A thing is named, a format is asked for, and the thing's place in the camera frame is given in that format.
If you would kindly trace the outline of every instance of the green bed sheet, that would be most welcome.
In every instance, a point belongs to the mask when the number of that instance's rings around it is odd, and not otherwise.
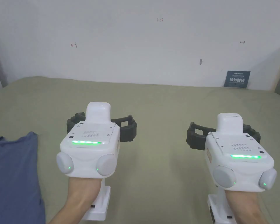
[[[49,222],[67,196],[67,176],[56,165],[66,121],[91,101],[111,104],[111,117],[128,114],[137,136],[122,142],[114,175],[106,179],[111,198],[104,222],[212,223],[207,195],[216,193],[203,157],[191,149],[191,121],[216,127],[219,113],[239,113],[261,134],[261,145],[275,160],[274,187],[260,194],[269,222],[280,223],[280,96],[268,91],[96,83],[29,77],[0,90],[0,136],[15,140],[39,135],[38,177]]]

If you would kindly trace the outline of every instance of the green indicator light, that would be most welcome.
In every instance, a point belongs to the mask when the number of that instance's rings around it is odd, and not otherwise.
[[[78,144],[78,145],[87,145],[87,144],[90,144],[90,145],[93,145],[93,144],[102,144],[102,142],[99,142],[99,141],[73,141],[74,144]]]
[[[249,156],[249,155],[230,155],[235,158],[261,158],[261,156]]]

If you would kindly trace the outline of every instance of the blue shirt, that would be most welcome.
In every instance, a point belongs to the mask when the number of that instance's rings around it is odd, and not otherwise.
[[[0,224],[45,224],[37,176],[37,134],[0,137]]]

